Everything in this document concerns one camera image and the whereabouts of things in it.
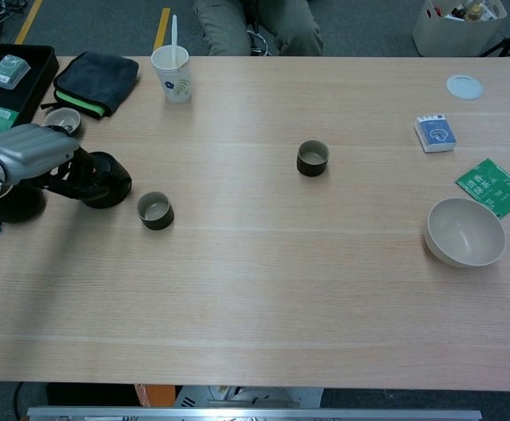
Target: table surface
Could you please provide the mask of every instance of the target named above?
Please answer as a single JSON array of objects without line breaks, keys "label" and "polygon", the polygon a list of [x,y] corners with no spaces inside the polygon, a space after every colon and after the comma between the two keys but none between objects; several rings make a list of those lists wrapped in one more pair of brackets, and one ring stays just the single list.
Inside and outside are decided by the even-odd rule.
[{"label": "table surface", "polygon": [[[489,268],[422,237],[434,203],[467,197],[458,176],[487,157],[510,172],[510,59],[194,57],[185,104],[136,60],[133,93],[82,136],[132,194],[47,194],[0,234],[0,380],[510,390],[510,215]],[[446,90],[461,73],[481,99]],[[439,112],[458,147],[424,154],[413,122]],[[331,152],[314,179],[308,139]],[[174,204],[163,232],[135,213],[151,190]]]}]

